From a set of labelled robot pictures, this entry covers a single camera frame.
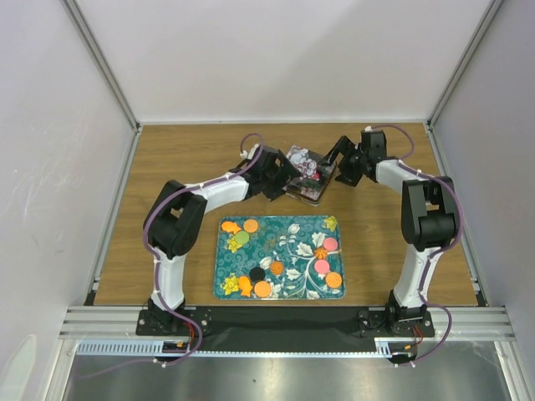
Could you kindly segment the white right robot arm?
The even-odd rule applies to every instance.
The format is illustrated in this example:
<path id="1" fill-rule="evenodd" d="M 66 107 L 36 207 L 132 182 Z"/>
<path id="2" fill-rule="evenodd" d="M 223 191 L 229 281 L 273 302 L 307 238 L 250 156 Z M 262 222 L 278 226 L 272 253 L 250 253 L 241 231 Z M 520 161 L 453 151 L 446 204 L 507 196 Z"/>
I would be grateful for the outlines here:
<path id="1" fill-rule="evenodd" d="M 431 278 L 442 255 L 461 239 L 463 216 L 452 179 L 427 175 L 389 155 L 383 128 L 364 129 L 358 144 L 340 137 L 319 163 L 331 166 L 341 156 L 337 181 L 356 186 L 366 177 L 401 195 L 400 228 L 407 251 L 380 326 L 403 336 L 427 320 Z"/>

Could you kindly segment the gold cookie tin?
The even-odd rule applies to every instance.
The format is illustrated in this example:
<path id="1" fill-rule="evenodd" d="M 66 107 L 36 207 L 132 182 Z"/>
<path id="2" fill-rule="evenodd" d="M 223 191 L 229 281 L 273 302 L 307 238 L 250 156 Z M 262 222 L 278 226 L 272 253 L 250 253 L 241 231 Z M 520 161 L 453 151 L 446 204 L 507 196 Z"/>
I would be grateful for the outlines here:
<path id="1" fill-rule="evenodd" d="M 292 180 L 286 188 L 286 194 L 316 206 L 326 191 L 337 164 L 320 166 L 316 160 L 304 158 L 297 163 L 293 162 L 293 165 L 301 176 Z"/>

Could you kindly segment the gold tin lid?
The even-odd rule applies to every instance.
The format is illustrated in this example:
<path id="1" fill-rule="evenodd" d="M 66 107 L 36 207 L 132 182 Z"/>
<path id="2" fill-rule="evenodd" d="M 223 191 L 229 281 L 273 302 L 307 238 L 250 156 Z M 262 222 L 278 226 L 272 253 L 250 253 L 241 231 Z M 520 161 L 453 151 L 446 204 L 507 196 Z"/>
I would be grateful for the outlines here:
<path id="1" fill-rule="evenodd" d="M 318 204 L 332 179 L 337 162 L 329 165 L 323 161 L 321 154 L 299 145 L 293 145 L 286 157 L 300 173 L 286 186 L 286 193 L 310 204 Z"/>

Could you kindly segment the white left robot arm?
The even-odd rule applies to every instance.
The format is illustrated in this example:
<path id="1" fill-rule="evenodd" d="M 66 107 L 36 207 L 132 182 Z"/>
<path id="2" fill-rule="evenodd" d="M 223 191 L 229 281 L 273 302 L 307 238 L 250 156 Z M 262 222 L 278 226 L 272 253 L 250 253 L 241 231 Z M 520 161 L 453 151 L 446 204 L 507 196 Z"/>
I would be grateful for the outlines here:
<path id="1" fill-rule="evenodd" d="M 182 311 L 185 306 L 183 277 L 187 253 L 195 245 L 205 214 L 260 193 L 273 201 L 300 172 L 280 150 L 262 144 L 242 152 L 242 161 L 217 178 L 183 185 L 168 181 L 143 224 L 143 244 L 153 256 L 153 290 L 142 310 L 136 333 L 175 335 L 199 324 Z"/>

